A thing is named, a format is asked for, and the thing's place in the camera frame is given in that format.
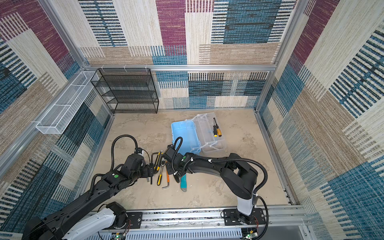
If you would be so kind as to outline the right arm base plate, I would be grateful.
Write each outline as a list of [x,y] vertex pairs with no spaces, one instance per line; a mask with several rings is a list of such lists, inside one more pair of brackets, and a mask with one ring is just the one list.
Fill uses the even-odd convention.
[[237,209],[225,209],[221,213],[226,226],[236,225],[265,225],[266,214],[262,208],[253,208],[251,214],[246,216]]

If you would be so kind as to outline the yellow handled wrench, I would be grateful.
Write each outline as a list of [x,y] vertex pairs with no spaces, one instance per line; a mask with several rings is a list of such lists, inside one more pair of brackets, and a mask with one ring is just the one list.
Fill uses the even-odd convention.
[[165,164],[166,164],[165,161],[162,161],[160,171],[159,171],[160,174],[158,176],[157,186],[161,185],[162,177],[163,177],[163,169],[164,169]]

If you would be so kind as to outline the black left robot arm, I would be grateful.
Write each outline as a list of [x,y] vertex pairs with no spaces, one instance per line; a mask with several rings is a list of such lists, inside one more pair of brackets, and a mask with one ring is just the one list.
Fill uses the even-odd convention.
[[91,188],[67,206],[42,220],[38,217],[30,219],[25,225],[22,239],[61,240],[94,208],[132,186],[139,178],[146,179],[153,175],[154,164],[146,164],[143,156],[131,154],[124,164],[105,174],[94,175]]

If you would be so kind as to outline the orange pencil tool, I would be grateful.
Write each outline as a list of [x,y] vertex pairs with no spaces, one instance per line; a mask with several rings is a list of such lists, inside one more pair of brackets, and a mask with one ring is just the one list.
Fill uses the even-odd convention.
[[164,190],[164,189],[167,189],[169,187],[170,187],[170,177],[169,177],[169,175],[167,175],[167,185],[165,187],[162,187],[162,189]]

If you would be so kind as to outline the light blue plastic tool box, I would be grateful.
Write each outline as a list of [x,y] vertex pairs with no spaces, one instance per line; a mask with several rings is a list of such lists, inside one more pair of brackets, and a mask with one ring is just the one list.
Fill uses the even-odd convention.
[[214,118],[218,124],[215,113],[198,114],[192,119],[171,124],[173,142],[178,137],[183,138],[180,154],[193,153],[217,157],[226,152],[227,142],[224,134],[222,133],[222,137],[214,137]]

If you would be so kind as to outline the black yellow small screwdriver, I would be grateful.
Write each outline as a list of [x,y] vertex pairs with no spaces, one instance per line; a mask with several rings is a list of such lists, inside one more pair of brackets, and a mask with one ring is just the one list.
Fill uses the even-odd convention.
[[214,137],[217,137],[218,136],[218,125],[217,125],[217,122],[216,122],[216,118],[214,118],[214,126],[213,126],[213,133],[214,133]]

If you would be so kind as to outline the black hex key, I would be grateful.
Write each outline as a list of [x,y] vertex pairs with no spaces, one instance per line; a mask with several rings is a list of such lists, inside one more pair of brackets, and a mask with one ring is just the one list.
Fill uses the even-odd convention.
[[153,184],[153,176],[155,175],[155,173],[157,173],[159,154],[160,152],[155,152],[151,154],[150,166],[152,167],[152,170],[153,170],[153,175],[150,177],[151,185]]

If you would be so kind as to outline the teal utility knife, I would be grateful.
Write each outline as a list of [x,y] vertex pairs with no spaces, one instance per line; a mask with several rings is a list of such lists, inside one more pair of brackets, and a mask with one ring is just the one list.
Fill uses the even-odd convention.
[[183,192],[187,191],[187,175],[181,177],[180,188]]

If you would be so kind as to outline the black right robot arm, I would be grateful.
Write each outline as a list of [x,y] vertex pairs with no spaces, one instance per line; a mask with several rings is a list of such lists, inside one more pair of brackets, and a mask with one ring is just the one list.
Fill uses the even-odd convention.
[[237,210],[243,216],[250,216],[254,208],[258,172],[246,159],[237,154],[223,158],[203,157],[193,153],[178,153],[169,145],[164,158],[170,163],[171,174],[183,177],[186,174],[209,174],[220,177],[237,196]]

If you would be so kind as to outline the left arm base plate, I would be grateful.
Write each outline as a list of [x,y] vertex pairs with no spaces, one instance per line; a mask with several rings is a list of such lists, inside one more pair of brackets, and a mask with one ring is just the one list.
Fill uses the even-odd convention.
[[143,212],[128,212],[115,218],[113,224],[104,230],[139,229],[142,224]]

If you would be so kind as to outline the wooden handled screwdriver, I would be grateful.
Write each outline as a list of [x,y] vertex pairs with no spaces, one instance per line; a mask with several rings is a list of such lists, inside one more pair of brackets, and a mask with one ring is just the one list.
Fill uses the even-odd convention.
[[220,130],[219,125],[218,125],[218,136],[217,137],[222,137],[222,131]]

